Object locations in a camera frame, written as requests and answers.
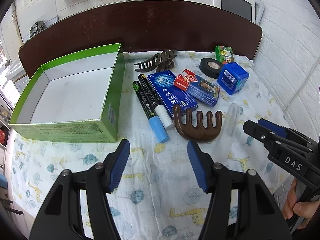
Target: blue box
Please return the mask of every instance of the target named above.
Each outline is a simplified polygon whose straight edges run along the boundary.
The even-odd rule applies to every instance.
[[[187,108],[191,108],[194,111],[198,107],[198,102],[191,95],[173,85],[175,78],[175,75],[170,70],[147,76],[151,87],[162,101],[171,118],[173,118],[172,108],[175,104],[180,105],[181,115],[186,113]]]
[[[188,69],[176,77],[173,85],[211,107],[218,102],[220,88]]]
[[[229,94],[238,92],[245,84],[249,73],[238,63],[232,62],[223,65],[218,77],[218,84]]]

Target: screw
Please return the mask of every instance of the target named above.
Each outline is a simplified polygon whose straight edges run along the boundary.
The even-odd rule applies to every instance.
[[[251,175],[251,176],[257,175],[257,172],[256,172],[255,170],[253,170],[253,169],[249,169],[249,170],[248,170],[248,173],[249,173],[249,175]]]
[[[216,170],[220,170],[222,168],[222,164],[221,163],[215,163],[213,165],[213,168],[216,169]]]
[[[65,169],[65,170],[63,170],[62,172],[61,172],[61,175],[62,176],[67,176],[67,175],[69,175],[70,174],[70,170],[67,170],[67,169]]]
[[[97,163],[94,167],[97,169],[97,170],[100,170],[103,168],[103,163]]]

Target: table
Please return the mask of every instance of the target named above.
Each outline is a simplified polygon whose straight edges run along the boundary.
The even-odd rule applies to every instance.
[[[120,102],[118,142],[110,144],[81,144],[34,141],[17,135],[12,161],[12,194],[14,200],[32,216],[63,169],[73,172],[87,170],[113,152],[120,140],[130,142],[130,156],[119,187],[108,195],[109,205],[122,239],[197,239],[204,223],[210,194],[204,194],[187,155],[187,140],[177,131],[168,131],[170,140],[157,143],[147,118],[132,88],[139,73],[133,64],[144,61],[155,52],[125,53],[126,70]],[[178,51],[174,59],[175,75],[188,68],[206,80],[218,85],[199,70],[203,57],[215,58],[213,53]],[[253,71],[252,61],[235,55],[250,74],[241,91],[228,95],[223,89],[217,105],[212,109],[199,102],[198,110],[206,113],[222,111],[223,119],[231,103],[241,107],[238,128],[228,160],[229,169],[255,169],[273,193],[289,174],[267,159],[262,143],[244,134],[242,125],[247,120],[257,122],[266,118],[282,126],[289,126],[281,108]],[[203,152],[215,162],[222,156],[214,152],[215,141],[199,143]],[[232,193],[229,223],[236,221],[236,191]],[[85,192],[81,192],[83,225],[86,235],[92,237]]]

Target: open cardboard box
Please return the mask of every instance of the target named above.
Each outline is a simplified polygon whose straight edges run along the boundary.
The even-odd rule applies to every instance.
[[[124,69],[120,43],[45,63],[25,87],[9,124],[28,139],[116,142]]]

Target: roll of tape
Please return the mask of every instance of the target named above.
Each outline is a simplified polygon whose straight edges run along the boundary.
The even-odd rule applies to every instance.
[[[199,66],[203,74],[215,79],[218,79],[222,67],[223,67],[223,64],[221,62],[208,57],[201,59],[200,66]]]

